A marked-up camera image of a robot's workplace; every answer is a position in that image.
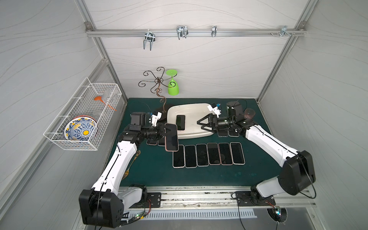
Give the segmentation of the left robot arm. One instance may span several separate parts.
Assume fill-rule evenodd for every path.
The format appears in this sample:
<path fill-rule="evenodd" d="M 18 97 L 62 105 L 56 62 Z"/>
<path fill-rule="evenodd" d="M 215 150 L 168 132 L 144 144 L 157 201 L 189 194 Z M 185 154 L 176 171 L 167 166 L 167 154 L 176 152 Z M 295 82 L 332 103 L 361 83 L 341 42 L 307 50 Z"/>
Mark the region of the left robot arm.
<path fill-rule="evenodd" d="M 142 127 L 139 131 L 127 127 L 123 131 L 118 137 L 114 155 L 102 175 L 91 189 L 84 189 L 79 195 L 83 224 L 116 228 L 126 209 L 137 203 L 147 202 L 146 186 L 132 185 L 119 195 L 120 183 L 140 144 L 145 139 L 159 140 L 164 136 L 163 124 Z"/>

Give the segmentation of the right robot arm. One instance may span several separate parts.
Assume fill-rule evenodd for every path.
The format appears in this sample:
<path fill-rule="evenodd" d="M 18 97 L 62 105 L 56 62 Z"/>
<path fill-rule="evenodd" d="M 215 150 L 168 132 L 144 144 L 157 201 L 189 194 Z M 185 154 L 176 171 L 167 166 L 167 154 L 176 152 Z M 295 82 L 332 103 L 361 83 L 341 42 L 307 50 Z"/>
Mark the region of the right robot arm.
<path fill-rule="evenodd" d="M 298 151 L 282 143 L 254 122 L 252 116 L 217 117 L 208 114 L 196 123 L 201 126 L 201 129 L 212 133 L 225 130 L 236 131 L 240 136 L 259 146 L 281 167 L 278 176 L 264 180 L 251 188 L 254 202 L 261 202 L 281 193 L 293 196 L 301 194 L 309 186 L 316 192 L 313 186 L 316 175 L 312 155 L 305 150 Z"/>

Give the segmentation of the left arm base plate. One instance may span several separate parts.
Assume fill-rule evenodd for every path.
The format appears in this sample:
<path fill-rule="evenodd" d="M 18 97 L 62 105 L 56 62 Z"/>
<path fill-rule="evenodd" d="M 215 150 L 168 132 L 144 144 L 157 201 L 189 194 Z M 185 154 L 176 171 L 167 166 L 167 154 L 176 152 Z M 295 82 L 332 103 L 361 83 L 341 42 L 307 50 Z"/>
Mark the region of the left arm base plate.
<path fill-rule="evenodd" d="M 147 194 L 147 199 L 144 202 L 145 207 L 148 209 L 151 207 L 152 209 L 157 209 L 161 207 L 161 199 L 162 194 L 160 192 L 152 192 Z"/>

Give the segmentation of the phone front row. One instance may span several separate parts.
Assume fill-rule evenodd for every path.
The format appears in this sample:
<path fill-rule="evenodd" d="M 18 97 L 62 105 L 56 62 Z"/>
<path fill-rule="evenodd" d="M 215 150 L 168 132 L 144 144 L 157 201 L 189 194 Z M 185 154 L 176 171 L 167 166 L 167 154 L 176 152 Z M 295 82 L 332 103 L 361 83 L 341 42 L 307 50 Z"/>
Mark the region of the phone front row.
<path fill-rule="evenodd" d="M 179 150 L 174 151 L 172 154 L 172 166 L 173 168 L 184 168 L 185 167 L 185 152 L 184 145 L 179 145 Z"/>
<path fill-rule="evenodd" d="M 232 153 L 229 143 L 219 143 L 219 153 L 222 165 L 233 165 Z"/>

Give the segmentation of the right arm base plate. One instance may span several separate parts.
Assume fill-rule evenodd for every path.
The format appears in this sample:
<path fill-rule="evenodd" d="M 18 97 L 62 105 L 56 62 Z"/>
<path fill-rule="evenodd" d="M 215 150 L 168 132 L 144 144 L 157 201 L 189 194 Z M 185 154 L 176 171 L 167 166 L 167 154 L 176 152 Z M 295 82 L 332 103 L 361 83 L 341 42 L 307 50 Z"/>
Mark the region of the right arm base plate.
<path fill-rule="evenodd" d="M 273 196 L 262 197 L 256 191 L 236 191 L 232 194 L 239 207 L 276 206 Z"/>

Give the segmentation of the diagonal phone white case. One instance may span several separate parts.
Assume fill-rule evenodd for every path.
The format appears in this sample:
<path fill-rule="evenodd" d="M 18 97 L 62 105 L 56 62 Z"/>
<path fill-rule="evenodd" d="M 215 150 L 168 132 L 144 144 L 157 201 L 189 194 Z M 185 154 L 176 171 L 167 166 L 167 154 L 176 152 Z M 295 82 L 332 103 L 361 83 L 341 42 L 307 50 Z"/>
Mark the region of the diagonal phone white case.
<path fill-rule="evenodd" d="M 228 130 L 228 135 L 229 135 L 229 137 L 234 137 L 234 138 L 240 136 L 240 134 L 238 132 L 236 132 L 235 130 Z"/>

